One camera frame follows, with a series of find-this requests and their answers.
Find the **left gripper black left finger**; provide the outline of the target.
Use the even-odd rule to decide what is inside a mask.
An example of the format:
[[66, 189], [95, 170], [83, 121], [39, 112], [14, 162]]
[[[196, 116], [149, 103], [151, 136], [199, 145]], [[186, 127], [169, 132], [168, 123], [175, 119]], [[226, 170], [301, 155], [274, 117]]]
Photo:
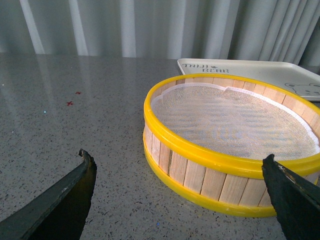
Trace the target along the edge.
[[2, 240], [78, 240], [94, 193], [97, 165], [84, 149], [82, 163], [0, 223]]

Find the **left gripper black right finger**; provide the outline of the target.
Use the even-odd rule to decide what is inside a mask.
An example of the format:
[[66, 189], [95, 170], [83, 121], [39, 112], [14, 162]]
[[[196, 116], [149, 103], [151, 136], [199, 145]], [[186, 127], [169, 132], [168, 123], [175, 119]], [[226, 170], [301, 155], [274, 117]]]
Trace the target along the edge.
[[320, 238], [320, 188], [274, 160], [262, 160], [271, 204], [287, 240]]

